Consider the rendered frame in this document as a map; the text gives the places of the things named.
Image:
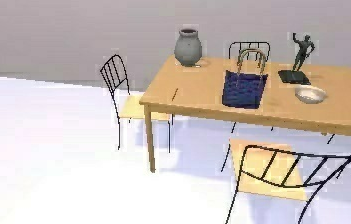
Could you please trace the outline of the grey ceramic vase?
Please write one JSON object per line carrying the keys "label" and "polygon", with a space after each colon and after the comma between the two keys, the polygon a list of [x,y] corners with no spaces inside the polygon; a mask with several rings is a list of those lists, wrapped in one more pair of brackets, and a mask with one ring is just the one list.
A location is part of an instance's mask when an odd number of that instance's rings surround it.
{"label": "grey ceramic vase", "polygon": [[198,31],[191,28],[181,29],[174,49],[175,58],[182,66],[192,67],[202,57],[202,45]]}

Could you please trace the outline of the light wooden dining table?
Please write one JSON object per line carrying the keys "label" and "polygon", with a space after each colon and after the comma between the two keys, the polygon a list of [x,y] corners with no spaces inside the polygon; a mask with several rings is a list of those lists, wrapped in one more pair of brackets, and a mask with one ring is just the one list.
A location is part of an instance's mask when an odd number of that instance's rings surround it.
{"label": "light wooden dining table", "polygon": [[[324,102],[308,105],[295,97],[293,84],[280,80],[278,72],[288,67],[278,62],[266,65],[268,79],[260,107],[247,110],[222,105],[225,72],[237,69],[235,60],[205,58],[199,67],[183,67],[173,56],[168,57],[140,100],[150,170],[155,170],[154,112],[351,136],[351,68],[304,66],[311,85],[327,93]],[[176,88],[177,96],[171,102]]]}

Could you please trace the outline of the dark figure statue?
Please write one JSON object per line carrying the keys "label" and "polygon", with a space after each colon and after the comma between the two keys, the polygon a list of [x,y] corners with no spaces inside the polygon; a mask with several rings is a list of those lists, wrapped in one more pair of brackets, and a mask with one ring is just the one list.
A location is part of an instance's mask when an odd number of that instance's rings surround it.
{"label": "dark figure statue", "polygon": [[296,54],[294,65],[291,70],[280,70],[279,77],[283,83],[288,84],[301,84],[310,85],[309,78],[301,71],[301,67],[305,60],[315,50],[315,45],[311,41],[309,35],[305,35],[303,40],[298,40],[296,34],[292,34],[293,42],[299,46],[298,53]]}

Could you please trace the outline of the blue woven handbag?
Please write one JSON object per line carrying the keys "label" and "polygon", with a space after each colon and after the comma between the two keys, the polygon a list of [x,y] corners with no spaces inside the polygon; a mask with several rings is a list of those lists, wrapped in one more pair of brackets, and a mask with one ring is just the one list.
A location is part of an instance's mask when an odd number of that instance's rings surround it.
{"label": "blue woven handbag", "polygon": [[[260,72],[258,74],[242,73],[244,57],[253,52],[260,55],[258,61]],[[247,48],[241,50],[237,60],[237,71],[226,71],[222,104],[234,108],[258,109],[268,79],[268,75],[264,73],[265,66],[266,56],[260,49]]]}

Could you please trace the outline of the white bowl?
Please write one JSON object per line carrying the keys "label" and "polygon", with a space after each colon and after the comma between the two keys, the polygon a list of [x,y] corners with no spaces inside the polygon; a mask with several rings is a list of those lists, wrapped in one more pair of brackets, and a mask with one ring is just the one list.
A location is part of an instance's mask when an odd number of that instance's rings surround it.
{"label": "white bowl", "polygon": [[295,96],[303,103],[318,104],[327,98],[327,93],[311,85],[299,85],[295,88]]}

